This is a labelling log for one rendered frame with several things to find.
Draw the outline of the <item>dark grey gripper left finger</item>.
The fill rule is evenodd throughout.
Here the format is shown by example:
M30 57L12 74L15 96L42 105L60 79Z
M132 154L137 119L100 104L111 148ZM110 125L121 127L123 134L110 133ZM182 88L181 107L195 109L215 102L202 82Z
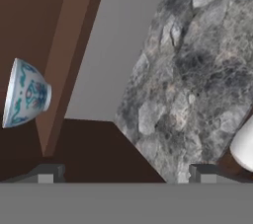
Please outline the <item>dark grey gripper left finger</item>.
M26 174L5 180L4 183L56 184L65 182L63 164L40 164Z

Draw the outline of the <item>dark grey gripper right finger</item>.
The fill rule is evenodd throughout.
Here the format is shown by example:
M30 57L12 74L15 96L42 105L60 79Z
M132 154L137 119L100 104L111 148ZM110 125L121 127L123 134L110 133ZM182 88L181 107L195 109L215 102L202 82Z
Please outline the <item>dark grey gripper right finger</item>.
M191 164L190 183L199 184L253 184L253 180L229 175L214 164Z

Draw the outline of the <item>white bowl with teal pattern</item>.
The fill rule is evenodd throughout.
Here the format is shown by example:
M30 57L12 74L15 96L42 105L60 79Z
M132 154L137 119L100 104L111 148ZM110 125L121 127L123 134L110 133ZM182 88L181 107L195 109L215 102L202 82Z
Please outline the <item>white bowl with teal pattern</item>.
M40 71L30 63L15 58L9 79L2 127L27 123L49 108L52 88Z

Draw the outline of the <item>brown wooden cabinet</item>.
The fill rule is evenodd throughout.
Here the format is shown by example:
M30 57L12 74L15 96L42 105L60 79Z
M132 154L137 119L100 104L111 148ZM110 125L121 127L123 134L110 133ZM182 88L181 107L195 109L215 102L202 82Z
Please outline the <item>brown wooden cabinet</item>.
M63 0L43 67L51 105L34 121L0 129L0 182L38 165L63 172L69 183L163 181L113 123L65 117L100 2Z

